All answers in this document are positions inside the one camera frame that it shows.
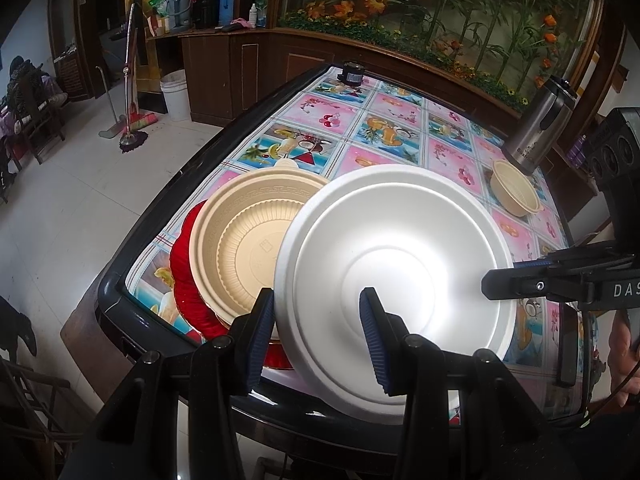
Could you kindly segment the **person right hand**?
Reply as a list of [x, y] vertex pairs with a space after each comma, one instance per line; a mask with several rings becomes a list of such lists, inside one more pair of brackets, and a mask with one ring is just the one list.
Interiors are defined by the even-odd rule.
[[639, 393], [639, 371], [629, 378], [623, 387], [620, 384], [639, 363], [639, 351], [631, 350], [630, 330], [626, 324], [626, 314], [617, 311], [614, 316], [612, 330], [608, 337], [608, 367], [611, 374], [611, 390], [620, 389], [614, 396], [618, 406], [623, 408], [630, 396]]

